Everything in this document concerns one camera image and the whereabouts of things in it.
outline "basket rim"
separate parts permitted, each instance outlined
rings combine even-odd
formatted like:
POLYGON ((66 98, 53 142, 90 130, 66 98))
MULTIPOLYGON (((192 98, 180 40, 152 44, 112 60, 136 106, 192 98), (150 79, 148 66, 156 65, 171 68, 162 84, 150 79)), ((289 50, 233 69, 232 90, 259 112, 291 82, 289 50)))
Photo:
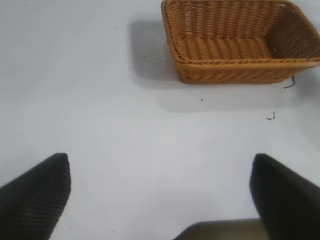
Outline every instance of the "basket rim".
POLYGON ((312 68, 316 66, 320 66, 320 56, 319 57, 310 57, 310 58, 242 58, 242 59, 202 59, 202 60, 191 60, 187 57, 180 54, 179 47, 177 47, 175 38, 173 37, 173 30, 171 28, 171 16, 167 9, 168 4, 172 2, 274 2, 274 3, 281 3, 281 4, 287 4, 304 19, 305 23, 310 28, 311 32, 314 34, 314 36, 317 38, 317 40, 320 43, 320 34, 317 32, 315 27, 312 25, 310 20, 307 18, 307 16, 301 11, 301 9, 294 4, 293 2, 289 0, 163 0, 161 3, 161 13, 164 23, 165 32, 167 35, 167 43, 170 47, 170 52, 177 64, 181 64, 184 66, 189 67, 201 67, 202 69, 209 69, 214 67, 253 67, 256 68, 258 66, 262 67, 263 65, 266 65, 271 67, 272 65, 278 66, 278 67, 292 67, 292 68, 312 68))

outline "small debris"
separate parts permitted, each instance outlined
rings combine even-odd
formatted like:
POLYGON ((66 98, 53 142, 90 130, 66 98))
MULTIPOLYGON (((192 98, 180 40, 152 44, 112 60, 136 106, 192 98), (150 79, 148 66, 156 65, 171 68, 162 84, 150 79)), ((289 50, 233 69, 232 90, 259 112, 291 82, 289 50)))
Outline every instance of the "small debris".
POLYGON ((291 79, 292 79, 292 84, 290 86, 284 87, 284 89, 288 89, 288 88, 291 88, 292 86, 296 85, 295 75, 293 75, 291 79))
POLYGON ((273 112, 273 118, 266 118, 267 120, 275 120, 276 119, 276 112, 273 112))

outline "woven basket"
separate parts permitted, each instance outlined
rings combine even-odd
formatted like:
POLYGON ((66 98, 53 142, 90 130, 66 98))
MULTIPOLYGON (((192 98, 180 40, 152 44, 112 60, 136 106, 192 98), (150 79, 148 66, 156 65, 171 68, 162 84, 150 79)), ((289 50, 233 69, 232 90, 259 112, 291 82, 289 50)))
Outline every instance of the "woven basket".
POLYGON ((165 0, 167 42, 187 84, 272 84, 320 65, 320 36, 286 0, 165 0))

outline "white table surface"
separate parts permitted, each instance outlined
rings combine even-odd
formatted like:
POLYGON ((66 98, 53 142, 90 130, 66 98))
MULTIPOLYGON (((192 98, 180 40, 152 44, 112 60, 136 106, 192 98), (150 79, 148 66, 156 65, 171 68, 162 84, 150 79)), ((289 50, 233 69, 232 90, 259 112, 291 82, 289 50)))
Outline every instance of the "white table surface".
MULTIPOLYGON (((320 29, 320 2, 295 2, 320 29)), ((320 68, 288 89, 180 83, 160 3, 0 1, 0 184, 68 153, 52 240, 170 240, 256 218, 256 153, 320 185, 320 68)))

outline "brown wicker basket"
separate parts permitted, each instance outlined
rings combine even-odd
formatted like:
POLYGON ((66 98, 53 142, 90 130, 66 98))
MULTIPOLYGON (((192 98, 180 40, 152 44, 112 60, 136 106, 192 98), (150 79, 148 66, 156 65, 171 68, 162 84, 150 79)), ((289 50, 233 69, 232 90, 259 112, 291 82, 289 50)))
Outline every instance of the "brown wicker basket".
POLYGON ((320 36, 286 0, 165 0, 167 42, 187 84, 271 84, 320 65, 320 36))

